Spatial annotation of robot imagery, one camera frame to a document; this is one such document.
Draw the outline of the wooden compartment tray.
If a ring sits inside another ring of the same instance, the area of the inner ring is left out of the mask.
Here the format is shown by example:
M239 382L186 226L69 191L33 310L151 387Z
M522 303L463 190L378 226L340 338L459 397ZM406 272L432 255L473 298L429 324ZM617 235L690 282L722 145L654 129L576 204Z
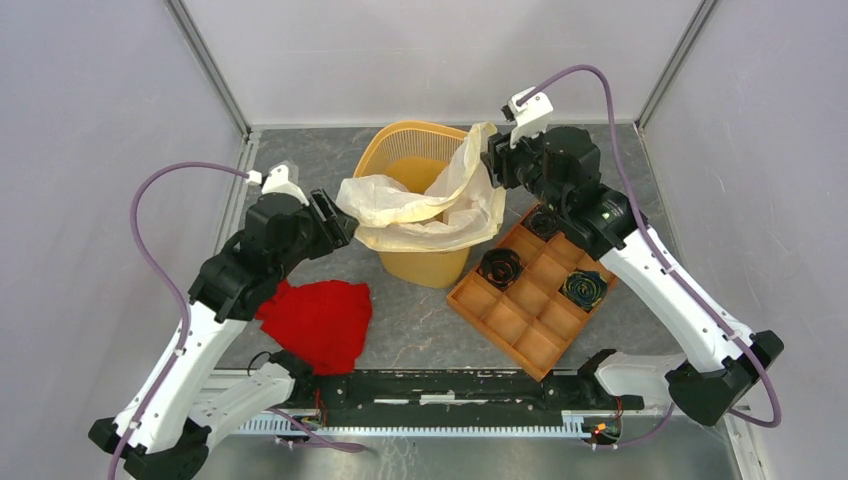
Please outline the wooden compartment tray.
M617 279L562 232L545 242L528 231L523 221L537 206L495 247L519 254L524 269L518 280L500 291L477 273L479 262L453 288L447 303L531 378L540 381L583 330ZM577 269L597 271L608 283L607 294L591 312L577 307L560 291L568 275Z

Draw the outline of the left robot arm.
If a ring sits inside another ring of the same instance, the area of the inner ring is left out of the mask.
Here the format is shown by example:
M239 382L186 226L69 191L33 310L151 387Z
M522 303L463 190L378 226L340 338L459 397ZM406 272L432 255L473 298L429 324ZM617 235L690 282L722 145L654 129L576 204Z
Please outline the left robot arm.
M145 384L120 414L96 421L90 439L134 479L191 479L215 446L255 416L283 402L306 405L313 379L279 364L212 400L197 397L286 276L302 261L348 245L358 225L321 189L310 197L261 195L243 229L202 264L180 325Z

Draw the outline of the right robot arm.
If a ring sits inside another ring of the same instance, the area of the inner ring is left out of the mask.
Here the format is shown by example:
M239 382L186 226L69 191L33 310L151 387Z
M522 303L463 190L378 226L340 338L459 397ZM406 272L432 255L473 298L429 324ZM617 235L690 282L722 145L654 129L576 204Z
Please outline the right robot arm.
M775 393L768 367L784 343L734 319L673 258L634 199L602 181L601 151L587 131L555 127L515 139L496 133L481 155L491 182L522 187L566 240L623 281L670 332L681 357L599 354L577 382L580 400L602 408L616 396L655 398L713 426L756 384Z

